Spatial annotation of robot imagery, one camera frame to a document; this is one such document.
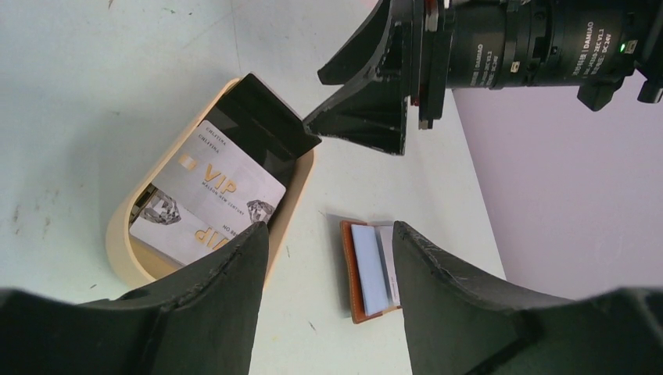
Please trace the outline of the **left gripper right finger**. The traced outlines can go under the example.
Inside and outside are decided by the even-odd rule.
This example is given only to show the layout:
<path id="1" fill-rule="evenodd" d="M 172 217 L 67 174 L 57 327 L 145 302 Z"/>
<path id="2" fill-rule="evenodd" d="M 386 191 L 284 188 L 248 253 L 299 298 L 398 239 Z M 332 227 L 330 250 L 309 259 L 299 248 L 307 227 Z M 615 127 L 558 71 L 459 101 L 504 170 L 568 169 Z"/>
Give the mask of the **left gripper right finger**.
<path id="1" fill-rule="evenodd" d="M 662 290 L 571 300 L 495 277 L 394 225 L 404 330 L 415 374 L 659 374 Z"/>

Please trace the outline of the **silver VIP card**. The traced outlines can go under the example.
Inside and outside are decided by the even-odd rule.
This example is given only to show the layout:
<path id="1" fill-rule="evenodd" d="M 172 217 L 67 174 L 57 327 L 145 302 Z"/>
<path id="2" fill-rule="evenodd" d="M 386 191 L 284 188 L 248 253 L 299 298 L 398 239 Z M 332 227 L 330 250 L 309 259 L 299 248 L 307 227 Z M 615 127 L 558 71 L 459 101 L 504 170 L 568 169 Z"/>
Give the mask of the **silver VIP card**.
<path id="1" fill-rule="evenodd" d="M 186 209 L 160 206 L 143 209 L 129 232 L 182 266 L 225 246 L 234 237 L 211 227 Z"/>
<path id="2" fill-rule="evenodd" d="M 194 216 L 223 234 L 267 223 L 286 187 L 226 134 L 204 120 L 152 180 Z"/>

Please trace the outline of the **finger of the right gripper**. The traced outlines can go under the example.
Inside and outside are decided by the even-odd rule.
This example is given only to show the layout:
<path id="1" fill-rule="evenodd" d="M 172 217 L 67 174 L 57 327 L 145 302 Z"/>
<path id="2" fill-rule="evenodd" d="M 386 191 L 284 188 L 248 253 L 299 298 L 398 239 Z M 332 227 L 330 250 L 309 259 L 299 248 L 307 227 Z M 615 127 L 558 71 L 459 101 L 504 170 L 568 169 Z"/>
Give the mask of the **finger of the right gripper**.
<path id="1" fill-rule="evenodd" d="M 396 20 L 411 20 L 412 1 L 378 1 L 364 22 L 317 71 L 323 85 L 341 85 L 356 76 L 378 50 L 382 36 Z"/>
<path id="2" fill-rule="evenodd" d="M 407 104 L 400 80 L 354 77 L 303 120 L 308 133 L 403 155 Z"/>

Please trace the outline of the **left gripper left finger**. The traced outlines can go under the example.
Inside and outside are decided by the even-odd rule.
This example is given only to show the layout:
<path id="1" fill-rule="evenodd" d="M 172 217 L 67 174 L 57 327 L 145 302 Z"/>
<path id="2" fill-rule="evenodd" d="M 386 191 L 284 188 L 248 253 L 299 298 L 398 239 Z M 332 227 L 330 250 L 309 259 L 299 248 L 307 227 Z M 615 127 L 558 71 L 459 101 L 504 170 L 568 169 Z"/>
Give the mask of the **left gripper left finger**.
<path id="1" fill-rule="evenodd" d="M 246 374 L 269 258 L 253 224 L 221 249 L 118 299 L 1 291 L 4 374 Z"/>

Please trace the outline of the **black card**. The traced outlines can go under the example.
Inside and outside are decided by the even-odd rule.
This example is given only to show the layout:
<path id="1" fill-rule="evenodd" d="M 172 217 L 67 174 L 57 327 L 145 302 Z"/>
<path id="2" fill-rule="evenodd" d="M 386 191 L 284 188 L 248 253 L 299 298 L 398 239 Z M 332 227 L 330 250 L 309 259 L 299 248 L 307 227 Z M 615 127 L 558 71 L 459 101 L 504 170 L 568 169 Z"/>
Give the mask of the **black card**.
<path id="1" fill-rule="evenodd" d="M 253 73 L 223 94 L 205 119 L 285 187 L 292 181 L 297 159 L 321 143 Z"/>

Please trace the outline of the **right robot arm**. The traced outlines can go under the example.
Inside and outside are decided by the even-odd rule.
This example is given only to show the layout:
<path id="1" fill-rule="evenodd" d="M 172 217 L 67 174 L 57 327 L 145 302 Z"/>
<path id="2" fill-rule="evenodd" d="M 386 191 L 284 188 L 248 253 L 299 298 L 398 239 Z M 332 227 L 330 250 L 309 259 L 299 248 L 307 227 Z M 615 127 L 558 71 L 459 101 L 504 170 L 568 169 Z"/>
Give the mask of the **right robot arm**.
<path id="1" fill-rule="evenodd" d="M 661 101 L 659 1 L 380 1 L 318 70 L 337 91 L 303 124 L 402 155 L 407 110 L 428 130 L 449 89 L 575 87 L 596 112 L 635 72 L 639 101 Z"/>

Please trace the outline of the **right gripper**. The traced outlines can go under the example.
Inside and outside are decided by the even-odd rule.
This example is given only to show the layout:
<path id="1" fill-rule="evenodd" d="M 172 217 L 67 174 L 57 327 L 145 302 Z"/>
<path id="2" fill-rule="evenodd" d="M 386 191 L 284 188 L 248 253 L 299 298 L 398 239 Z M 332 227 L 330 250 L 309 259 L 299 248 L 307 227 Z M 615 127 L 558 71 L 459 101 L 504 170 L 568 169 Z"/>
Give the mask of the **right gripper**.
<path id="1" fill-rule="evenodd" d="M 636 68 L 638 1 L 416 1 L 411 15 L 422 129 L 456 88 L 575 87 L 597 112 Z"/>

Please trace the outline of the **brown leather card holder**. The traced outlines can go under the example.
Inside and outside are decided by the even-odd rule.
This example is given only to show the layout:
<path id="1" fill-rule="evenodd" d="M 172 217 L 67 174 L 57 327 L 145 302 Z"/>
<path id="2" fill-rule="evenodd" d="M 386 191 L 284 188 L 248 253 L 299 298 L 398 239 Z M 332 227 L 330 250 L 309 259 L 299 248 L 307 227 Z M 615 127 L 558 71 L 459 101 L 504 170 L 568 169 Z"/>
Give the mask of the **brown leather card holder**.
<path id="1" fill-rule="evenodd" d="M 340 233 L 349 278 L 352 321 L 365 323 L 400 309 L 392 248 L 393 224 L 343 220 Z"/>

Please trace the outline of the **beige card tray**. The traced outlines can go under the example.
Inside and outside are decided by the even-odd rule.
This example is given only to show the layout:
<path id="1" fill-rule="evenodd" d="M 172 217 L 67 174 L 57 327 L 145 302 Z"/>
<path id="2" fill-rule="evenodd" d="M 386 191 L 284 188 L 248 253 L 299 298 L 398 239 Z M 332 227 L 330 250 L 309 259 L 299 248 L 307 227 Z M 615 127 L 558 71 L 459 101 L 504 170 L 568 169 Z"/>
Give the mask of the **beige card tray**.
<path id="1" fill-rule="evenodd" d="M 230 81 L 113 214 L 106 250 L 132 287 L 215 252 L 254 223 L 274 259 L 320 138 L 259 77 Z"/>

